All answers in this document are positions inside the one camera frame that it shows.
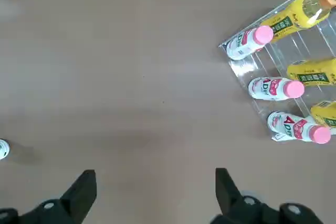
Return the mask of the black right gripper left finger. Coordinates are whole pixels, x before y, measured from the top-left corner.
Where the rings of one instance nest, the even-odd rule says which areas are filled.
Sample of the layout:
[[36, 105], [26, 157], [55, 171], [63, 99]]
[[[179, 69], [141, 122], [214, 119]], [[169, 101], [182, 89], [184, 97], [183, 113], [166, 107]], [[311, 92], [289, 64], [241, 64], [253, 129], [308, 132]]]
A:
[[46, 200], [25, 214], [2, 208], [1, 223], [83, 223], [96, 198], [96, 172], [88, 169], [60, 198]]

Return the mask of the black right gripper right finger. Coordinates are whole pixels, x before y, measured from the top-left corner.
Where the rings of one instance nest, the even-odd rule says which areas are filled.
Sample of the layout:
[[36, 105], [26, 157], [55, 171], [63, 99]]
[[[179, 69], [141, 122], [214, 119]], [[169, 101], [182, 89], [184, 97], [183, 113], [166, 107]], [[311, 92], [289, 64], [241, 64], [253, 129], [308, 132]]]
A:
[[322, 224], [305, 205], [289, 202], [275, 210], [253, 196], [243, 196], [225, 168], [216, 168], [215, 193], [222, 213], [212, 224]]

